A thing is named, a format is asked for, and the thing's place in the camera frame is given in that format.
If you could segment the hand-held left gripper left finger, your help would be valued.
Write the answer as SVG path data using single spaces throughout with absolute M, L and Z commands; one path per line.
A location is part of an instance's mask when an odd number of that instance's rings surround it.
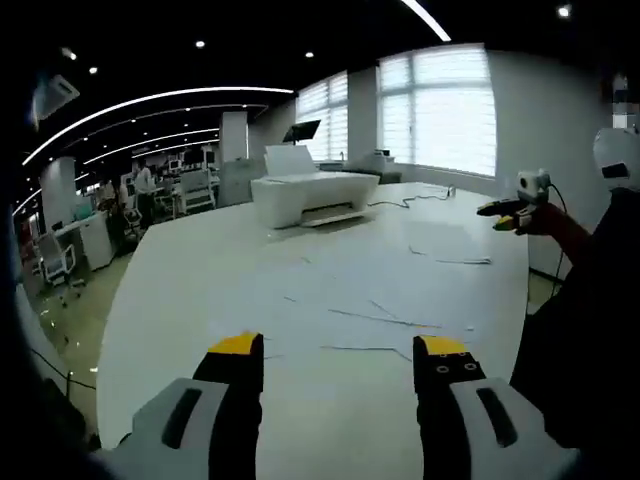
M 245 331 L 209 347 L 133 416 L 132 479 L 254 479 L 262 420 L 264 337 Z

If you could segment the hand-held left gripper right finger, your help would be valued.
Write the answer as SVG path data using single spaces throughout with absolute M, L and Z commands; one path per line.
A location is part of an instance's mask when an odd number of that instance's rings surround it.
M 539 410 L 452 339 L 413 339 L 424 479 L 548 479 Z

